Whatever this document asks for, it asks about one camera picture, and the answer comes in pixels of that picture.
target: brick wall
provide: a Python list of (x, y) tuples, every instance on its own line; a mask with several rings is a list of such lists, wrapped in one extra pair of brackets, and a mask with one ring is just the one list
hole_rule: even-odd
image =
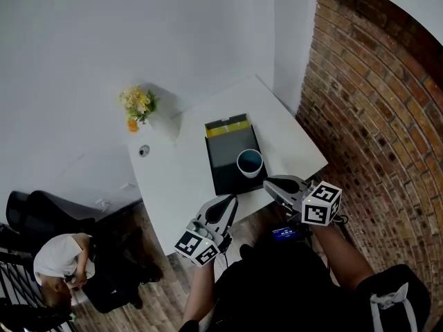
[(442, 46), (393, 3), (318, 0), (296, 117), (374, 269), (408, 264), (430, 290), (427, 329), (443, 314), (442, 82)]

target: hand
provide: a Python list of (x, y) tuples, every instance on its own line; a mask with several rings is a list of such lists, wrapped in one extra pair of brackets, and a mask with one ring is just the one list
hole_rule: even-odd
[(73, 285), (75, 287), (81, 288), (82, 286), (84, 286), (88, 282), (85, 272), (77, 270), (74, 275), (75, 275), (75, 283)]

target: mug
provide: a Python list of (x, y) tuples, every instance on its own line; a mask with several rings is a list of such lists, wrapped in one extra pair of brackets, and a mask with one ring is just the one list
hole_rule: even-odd
[(243, 150), (237, 157), (237, 167), (247, 178), (255, 178), (263, 167), (263, 157), (255, 149)]

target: round wall fixture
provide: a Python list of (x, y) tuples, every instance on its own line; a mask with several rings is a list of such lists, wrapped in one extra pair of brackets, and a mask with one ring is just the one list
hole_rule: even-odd
[(150, 152), (150, 147), (148, 147), (147, 145), (143, 145), (140, 150), (138, 150), (138, 155), (140, 155), (140, 157), (145, 158)]

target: person's arm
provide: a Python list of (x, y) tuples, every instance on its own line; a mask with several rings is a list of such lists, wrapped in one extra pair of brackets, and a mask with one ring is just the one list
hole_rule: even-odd
[(82, 249), (82, 252), (77, 256), (77, 269), (75, 270), (75, 283), (73, 287), (82, 287), (87, 282), (86, 264), (89, 257), (89, 236), (84, 233), (75, 234), (72, 236), (75, 242)]
[(374, 274), (365, 257), (334, 226), (311, 225), (311, 229), (340, 286), (355, 291), (364, 279)]
[(195, 268), (183, 323), (201, 321), (214, 307), (214, 261)]

